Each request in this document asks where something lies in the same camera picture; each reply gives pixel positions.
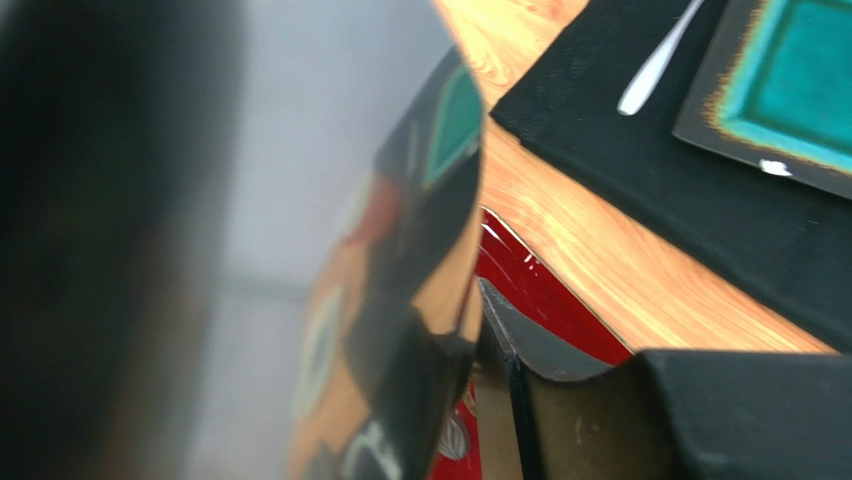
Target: teal plate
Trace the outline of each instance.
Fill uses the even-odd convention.
[[[852,0],[731,1],[674,134],[852,198]]]

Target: black napkin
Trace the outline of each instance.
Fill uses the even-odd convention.
[[[759,301],[852,351],[852,202],[672,136],[725,2],[707,0],[638,114],[616,105],[688,0],[591,0],[491,115]]]

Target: table surface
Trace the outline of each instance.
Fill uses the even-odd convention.
[[[435,3],[490,109],[586,0]],[[485,157],[482,203],[631,349],[832,351],[521,148],[490,119]]]

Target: silver utensil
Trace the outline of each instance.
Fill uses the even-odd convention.
[[[666,35],[666,38],[654,49],[651,56],[642,64],[642,68],[636,72],[636,75],[630,80],[627,89],[618,101],[618,113],[622,115],[634,115],[639,109],[645,105],[648,97],[656,88],[657,83],[666,71],[669,61],[677,49],[680,39],[683,37],[686,28],[701,8],[704,0],[692,0],[686,7],[686,10],[681,15],[680,19],[672,27],[671,31]]]

